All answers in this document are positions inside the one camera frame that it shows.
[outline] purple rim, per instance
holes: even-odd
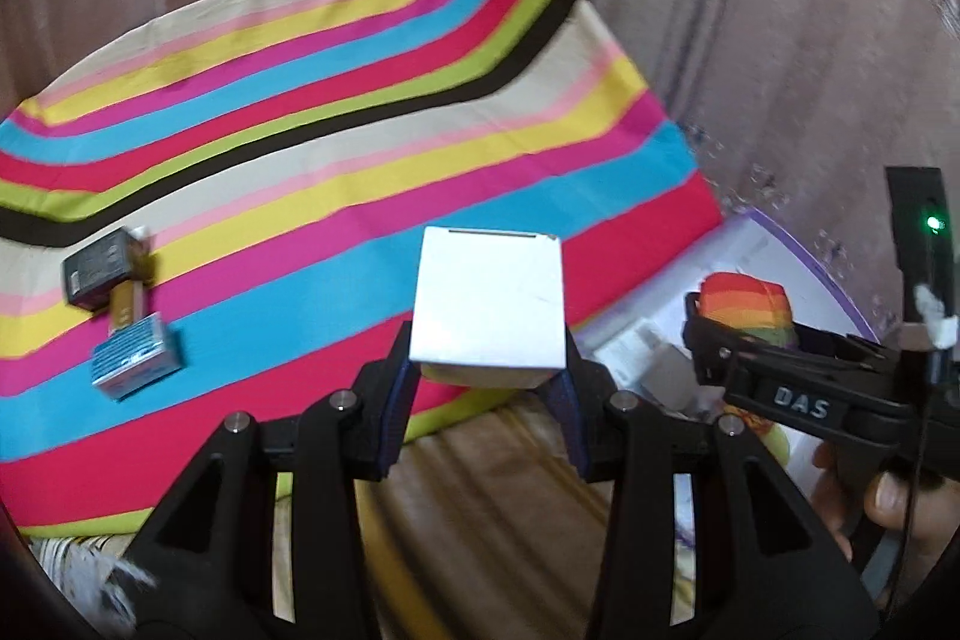
[[[848,317],[853,321],[853,324],[860,330],[861,335],[865,336],[867,339],[872,341],[877,341],[877,335],[874,330],[870,327],[870,324],[867,322],[867,319],[863,316],[861,311],[856,309],[856,304],[853,304],[850,297],[844,293],[842,287],[837,285],[836,281],[827,274],[827,269],[824,269],[822,263],[817,261],[806,249],[803,247],[797,239],[790,234],[785,228],[783,228],[776,220],[770,218],[770,215],[765,215],[765,213],[760,212],[757,207],[749,207],[743,213],[747,218],[750,218],[754,223],[757,223],[771,234],[773,234],[777,239],[779,239],[791,253],[793,253],[801,263],[803,263],[806,268],[816,275],[817,279],[820,281],[833,296],[833,299],[837,304],[848,314]]]

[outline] blue stripe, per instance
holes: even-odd
[[[440,9],[364,39],[279,64],[165,109],[74,137],[37,137],[0,124],[0,149],[40,164],[85,164],[166,139],[256,101],[410,52],[459,28],[487,0],[452,0]]]
[[[664,122],[628,155],[553,177],[431,220],[568,239],[679,186],[695,164]],[[0,399],[0,461],[31,456],[290,362],[413,306],[424,225],[372,239],[334,258],[184,316],[173,324],[184,369],[109,401],[90,386],[89,362]]]

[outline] metal screw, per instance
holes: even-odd
[[[250,415],[244,413],[243,410],[240,410],[239,413],[231,413],[224,418],[224,429],[227,432],[237,434],[248,426],[250,426]]]
[[[610,403],[614,408],[620,410],[621,413],[627,413],[628,410],[632,410],[640,404],[640,397],[632,391],[616,391],[616,393],[611,396]]]
[[[334,408],[334,410],[339,410],[341,413],[344,410],[349,410],[356,403],[357,395],[350,389],[334,391],[332,394],[330,394],[330,407]]]
[[[717,421],[717,426],[727,437],[738,437],[739,434],[743,434],[745,428],[741,417],[730,414],[721,415],[720,420]]]

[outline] striped tablecloth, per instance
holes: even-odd
[[[135,530],[229,411],[302,410],[409,316],[426,224],[563,238],[589,319],[719,223],[585,0],[206,0],[0,124],[0,497],[33,535]],[[120,403],[59,265],[154,236],[186,366]],[[409,434],[502,393],[422,384]]]

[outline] white carton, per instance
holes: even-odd
[[[531,389],[564,369],[560,239],[427,227],[410,357],[456,386]]]

